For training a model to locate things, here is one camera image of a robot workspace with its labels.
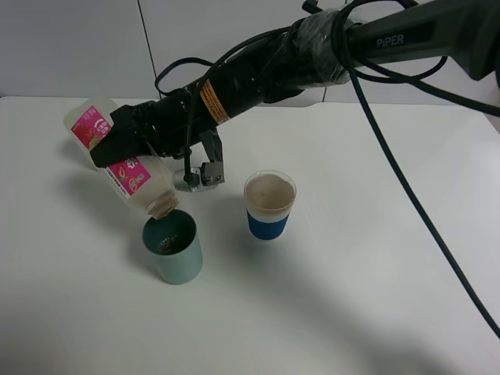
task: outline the teal cup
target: teal cup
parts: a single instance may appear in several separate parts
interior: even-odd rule
[[[142,230],[142,241],[169,284],[185,284],[202,270],[196,223],[187,212],[175,209],[160,220],[149,219]]]

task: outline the robotic arm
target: robotic arm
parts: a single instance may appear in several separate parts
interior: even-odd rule
[[[473,80],[483,79],[496,68],[500,85],[498,0],[434,0],[418,6],[413,6],[413,0],[398,1],[409,8],[367,24],[345,22],[355,61],[378,64],[449,56]],[[158,102],[117,109],[111,114],[112,130],[91,151],[95,165],[105,167],[151,155],[151,148],[162,157],[189,158],[184,141],[191,110],[189,145],[201,142],[209,162],[190,168],[189,179],[184,170],[177,171],[176,188],[204,191],[223,183],[217,126],[262,102],[279,102],[307,88],[349,81],[331,43],[339,10],[321,10],[316,3],[307,0],[303,5],[311,16],[249,44],[216,66],[202,87],[196,80]],[[201,100],[194,100],[198,91]]]

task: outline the cup rim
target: cup rim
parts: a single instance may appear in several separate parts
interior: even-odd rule
[[[278,177],[285,177],[285,179],[286,179],[285,182],[289,183],[294,189],[294,196],[291,199],[290,203],[288,203],[287,205],[285,205],[283,207],[280,207],[279,209],[265,209],[259,205],[256,205],[255,203],[250,201],[250,199],[247,198],[246,192],[247,192],[248,183],[250,181],[254,180],[255,178],[257,178],[257,176],[264,176],[266,174],[272,174],[272,175],[278,176]],[[246,180],[245,187],[243,190],[243,196],[244,196],[247,204],[249,204],[252,207],[257,208],[262,215],[276,215],[277,213],[282,213],[285,209],[288,209],[289,207],[291,207],[294,204],[295,198],[297,197],[297,187],[295,186],[295,182],[292,180],[292,178],[290,176],[288,176],[286,173],[280,172],[279,170],[260,170],[259,172],[255,172],[254,174],[252,174]]]
[[[144,241],[144,231],[145,231],[145,228],[146,228],[146,225],[148,225],[148,223],[150,221],[158,221],[156,220],[154,217],[150,217],[148,219],[148,221],[146,221],[146,223],[144,224],[144,226],[142,227],[142,232],[141,232],[141,240],[142,240],[142,244],[144,245],[144,247],[149,251],[151,252],[153,255],[156,255],[156,256],[165,256],[165,257],[174,257],[175,255],[179,255],[179,254],[182,254],[183,252],[185,252],[186,250],[188,250],[191,245],[193,245],[193,242],[195,242],[195,239],[196,239],[196,236],[198,235],[198,226],[196,225],[196,221],[195,219],[193,218],[193,216],[191,216],[188,212],[184,211],[183,209],[173,209],[172,211],[170,211],[169,214],[173,213],[174,211],[181,211],[182,213],[185,213],[186,215],[188,215],[190,217],[190,219],[193,221],[193,223],[195,224],[195,235],[193,236],[193,238],[191,239],[191,242],[189,242],[189,245],[186,246],[185,248],[183,248],[182,250],[180,250],[179,252],[176,252],[175,254],[158,254],[157,252],[153,252],[146,244],[145,244],[145,241]]]

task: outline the orange label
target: orange label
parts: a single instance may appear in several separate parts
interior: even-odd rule
[[[224,107],[222,107],[222,104],[220,104],[219,98],[217,98],[216,92],[213,90],[210,80],[207,80],[205,82],[200,95],[202,96],[206,108],[209,110],[213,119],[218,124],[225,123],[230,119],[230,117],[226,113],[226,110],[224,109]]]

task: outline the blue cup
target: blue cup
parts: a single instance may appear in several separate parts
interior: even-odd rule
[[[297,195],[294,181],[277,170],[263,170],[245,183],[248,226],[259,240],[281,236]]]
[[[185,284],[202,270],[196,223],[187,212],[175,209],[162,219],[149,219],[142,230],[142,241],[169,284]]]

